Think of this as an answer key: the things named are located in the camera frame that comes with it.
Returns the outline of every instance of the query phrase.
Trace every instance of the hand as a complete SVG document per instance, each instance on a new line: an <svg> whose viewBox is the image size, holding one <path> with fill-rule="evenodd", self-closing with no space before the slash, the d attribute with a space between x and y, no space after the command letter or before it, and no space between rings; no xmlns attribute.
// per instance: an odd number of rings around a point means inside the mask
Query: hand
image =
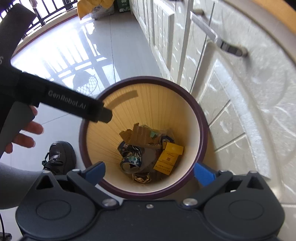
<svg viewBox="0 0 296 241"><path fill-rule="evenodd" d="M38 114L37 109L34 106L30 106L30 107L34 115L36 116ZM43 126L34 121L31 121L23 130L28 131L30 133L37 134L37 135L40 135L44 132ZM16 137L12 140L12 142L27 148L31 148L35 146L35 141L33 140L33 138L21 133L17 134ZM10 154L12 150L13 150L12 143L9 143L5 148L5 152Z"/></svg>

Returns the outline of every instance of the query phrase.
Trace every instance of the trash can rim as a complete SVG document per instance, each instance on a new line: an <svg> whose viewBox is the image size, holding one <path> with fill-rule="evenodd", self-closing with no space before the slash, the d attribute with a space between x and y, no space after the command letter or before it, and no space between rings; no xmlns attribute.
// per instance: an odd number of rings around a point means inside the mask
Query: trash can rim
<svg viewBox="0 0 296 241"><path fill-rule="evenodd" d="M122 198L157 199L177 191L192 178L194 164L196 162L202 162L205 157L205 153L207 150L207 139L208 139L209 127L202 108L197 103L197 101L193 98L193 96L189 92L187 92L185 89L183 89L181 86L175 84L174 82L171 82L159 77L139 76L139 77L132 77L132 78L127 78L125 80L121 80L109 86L104 91L102 91L96 99L103 101L111 93L121 88L124 88L126 86L134 85L134 84L156 84L156 85L161 85L173 90L174 92L179 94L184 100L186 100L186 102L190 105L190 107L192 108L193 112L196 115L196 118L199 124L200 146L199 146L195 161L193 162L189 170L185 173L185 175L182 178L180 178L177 182L170 185L169 187L166 187L162 190L151 192L151 193L133 193L133 192L128 192L128 191L124 191L119 188L116 188L110 183L108 183L107 181L105 181L104 179L102 179L102 181L99 183L101 187L103 187L110 193L120 196ZM88 155L87 146L86 146L86 134L87 134L88 125L89 125L89 121L83 119L80 125L80 131L79 131L79 150L82 157L82 161L86 168L92 165Z"/></svg>

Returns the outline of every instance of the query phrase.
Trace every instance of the green paper scrap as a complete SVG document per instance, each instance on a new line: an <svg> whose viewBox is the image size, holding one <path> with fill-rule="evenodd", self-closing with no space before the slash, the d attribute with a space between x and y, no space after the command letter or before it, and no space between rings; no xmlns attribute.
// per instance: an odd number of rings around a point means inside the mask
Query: green paper scrap
<svg viewBox="0 0 296 241"><path fill-rule="evenodd" d="M150 137L151 137L151 138L157 137L157 134L158 134L158 133L152 131L152 132L150 133Z"/></svg>

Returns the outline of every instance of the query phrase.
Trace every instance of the yellow box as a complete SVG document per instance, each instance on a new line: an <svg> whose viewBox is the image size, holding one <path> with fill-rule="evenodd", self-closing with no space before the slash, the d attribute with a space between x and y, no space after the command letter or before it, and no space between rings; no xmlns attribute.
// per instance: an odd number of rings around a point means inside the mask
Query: yellow box
<svg viewBox="0 0 296 241"><path fill-rule="evenodd" d="M179 155L183 154L184 147L167 142L153 169L169 175Z"/></svg>

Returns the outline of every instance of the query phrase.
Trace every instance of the silver bolt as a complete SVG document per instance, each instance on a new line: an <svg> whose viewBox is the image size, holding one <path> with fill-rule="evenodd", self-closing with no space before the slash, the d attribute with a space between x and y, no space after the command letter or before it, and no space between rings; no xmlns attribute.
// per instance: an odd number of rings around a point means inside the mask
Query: silver bolt
<svg viewBox="0 0 296 241"><path fill-rule="evenodd" d="M113 198L107 198L102 201L102 204L105 207L113 207L113 206L117 205L117 201Z"/></svg>
<svg viewBox="0 0 296 241"><path fill-rule="evenodd" d="M194 206L198 203L198 201L194 198L186 198L183 200L183 203L186 206Z"/></svg>
<svg viewBox="0 0 296 241"><path fill-rule="evenodd" d="M146 208L150 209L150 208L154 208L154 205L153 204L147 204L146 205Z"/></svg>

